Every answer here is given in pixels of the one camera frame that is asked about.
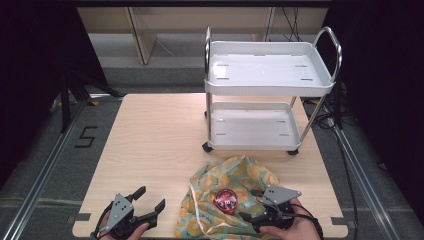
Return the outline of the white two-tier cart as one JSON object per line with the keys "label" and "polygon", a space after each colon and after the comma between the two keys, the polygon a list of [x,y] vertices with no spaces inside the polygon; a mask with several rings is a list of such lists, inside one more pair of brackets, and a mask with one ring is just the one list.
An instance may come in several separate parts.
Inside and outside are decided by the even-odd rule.
{"label": "white two-tier cart", "polygon": [[206,152],[213,150],[282,150],[296,155],[310,125],[298,129],[298,97],[323,102],[332,91],[342,63],[342,46],[329,27],[335,48],[330,72],[316,41],[213,41],[205,36]]}

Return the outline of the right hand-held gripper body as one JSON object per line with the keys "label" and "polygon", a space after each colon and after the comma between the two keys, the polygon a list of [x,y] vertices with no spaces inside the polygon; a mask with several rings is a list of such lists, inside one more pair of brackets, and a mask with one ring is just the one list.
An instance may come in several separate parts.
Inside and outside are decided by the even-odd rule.
{"label": "right hand-held gripper body", "polygon": [[262,226],[275,226],[280,229],[288,229],[294,222],[294,210],[290,201],[302,195],[300,191],[285,187],[268,185],[263,197],[258,197],[265,207],[266,220],[255,224],[258,231]]}

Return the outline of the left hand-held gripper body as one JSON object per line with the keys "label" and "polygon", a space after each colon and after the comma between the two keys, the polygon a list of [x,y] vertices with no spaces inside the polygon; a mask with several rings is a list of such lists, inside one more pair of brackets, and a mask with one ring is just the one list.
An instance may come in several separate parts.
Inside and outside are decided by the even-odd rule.
{"label": "left hand-held gripper body", "polygon": [[110,204],[110,215],[105,226],[99,228],[100,237],[110,234],[113,238],[128,238],[133,233],[131,219],[133,218],[134,207],[133,197],[124,197],[117,193]]}

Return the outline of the black metal stand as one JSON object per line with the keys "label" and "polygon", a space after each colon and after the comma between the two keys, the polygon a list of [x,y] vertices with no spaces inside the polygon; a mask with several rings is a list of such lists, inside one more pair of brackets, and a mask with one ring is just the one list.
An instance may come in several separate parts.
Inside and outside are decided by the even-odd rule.
{"label": "black metal stand", "polygon": [[90,98],[85,88],[86,85],[92,85],[113,97],[124,97],[123,93],[114,90],[107,83],[102,83],[87,74],[75,70],[65,73],[59,80],[62,108],[62,132],[65,132],[71,124],[69,93],[72,93],[77,101],[86,101]]}

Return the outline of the person's right hand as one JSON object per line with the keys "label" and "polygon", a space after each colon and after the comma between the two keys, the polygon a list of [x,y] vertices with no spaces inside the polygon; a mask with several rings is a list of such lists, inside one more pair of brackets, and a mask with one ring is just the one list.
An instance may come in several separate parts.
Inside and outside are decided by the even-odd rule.
{"label": "person's right hand", "polygon": [[262,226],[260,231],[280,240],[321,240],[314,223],[305,218],[296,218],[289,229]]}

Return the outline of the red round can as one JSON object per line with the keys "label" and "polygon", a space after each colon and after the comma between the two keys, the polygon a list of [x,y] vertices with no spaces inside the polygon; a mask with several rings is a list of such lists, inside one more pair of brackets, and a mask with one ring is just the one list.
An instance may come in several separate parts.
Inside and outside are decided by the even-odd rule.
{"label": "red round can", "polygon": [[238,197],[231,189],[221,189],[216,193],[213,203],[223,213],[233,214],[238,205]]}

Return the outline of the aluminium floor rail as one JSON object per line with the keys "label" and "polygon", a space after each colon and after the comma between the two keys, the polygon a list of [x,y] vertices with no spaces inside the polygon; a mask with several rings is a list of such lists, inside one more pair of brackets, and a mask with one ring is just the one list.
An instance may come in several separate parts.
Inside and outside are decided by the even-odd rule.
{"label": "aluminium floor rail", "polygon": [[18,209],[4,233],[1,235],[0,240],[19,240],[43,190],[45,189],[45,186],[47,185],[47,182],[54,171],[54,168],[65,149],[67,142],[69,141],[69,137],[74,130],[74,126],[86,105],[86,101],[76,102],[74,104],[74,110],[71,114],[71,119],[68,125],[64,129],[60,130],[60,133],[54,142],[54,146],[49,152],[49,155],[43,161],[43,165],[35,180],[32,181],[32,185],[28,193],[21,201],[17,202]]}
{"label": "aluminium floor rail", "polygon": [[328,123],[333,125],[333,131],[336,139],[340,142],[342,152],[346,157],[352,176],[355,178],[359,189],[384,237],[385,240],[400,240],[400,234],[394,225],[388,211],[383,206],[382,201],[378,197],[374,187],[361,166],[350,142],[345,133],[335,124],[332,118],[328,119]]}

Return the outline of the yellow floral cloth bag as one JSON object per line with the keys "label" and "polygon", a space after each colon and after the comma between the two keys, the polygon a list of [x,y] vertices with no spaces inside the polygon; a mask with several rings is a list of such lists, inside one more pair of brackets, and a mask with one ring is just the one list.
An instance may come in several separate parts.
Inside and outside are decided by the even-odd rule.
{"label": "yellow floral cloth bag", "polygon": [[[222,163],[207,163],[189,180],[182,200],[174,236],[210,240],[265,240],[240,212],[259,215],[265,208],[251,190],[280,186],[280,179],[254,158],[237,156]],[[222,212],[214,198],[220,190],[232,190],[238,204],[232,214]]]}

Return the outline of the person's left hand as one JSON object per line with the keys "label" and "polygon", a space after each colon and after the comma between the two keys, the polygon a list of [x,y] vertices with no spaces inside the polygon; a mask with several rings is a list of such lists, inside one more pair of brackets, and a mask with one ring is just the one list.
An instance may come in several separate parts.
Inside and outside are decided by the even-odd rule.
{"label": "person's left hand", "polygon": [[[110,212],[107,212],[105,216],[103,217],[100,226],[104,227],[109,220]],[[148,229],[149,224],[144,223],[140,226],[138,226],[134,232],[126,239],[126,240],[140,240],[144,232]],[[109,232],[107,231],[100,231],[97,235],[98,240],[116,240]]]}

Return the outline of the beige wooden furniture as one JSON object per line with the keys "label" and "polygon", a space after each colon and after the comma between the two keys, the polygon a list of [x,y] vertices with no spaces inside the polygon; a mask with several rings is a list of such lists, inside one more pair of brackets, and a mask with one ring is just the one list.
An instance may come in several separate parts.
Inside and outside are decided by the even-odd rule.
{"label": "beige wooden furniture", "polygon": [[273,35],[300,41],[322,28],[325,7],[79,7],[90,34],[130,34],[138,61],[149,63],[161,34],[249,35],[265,41]]}

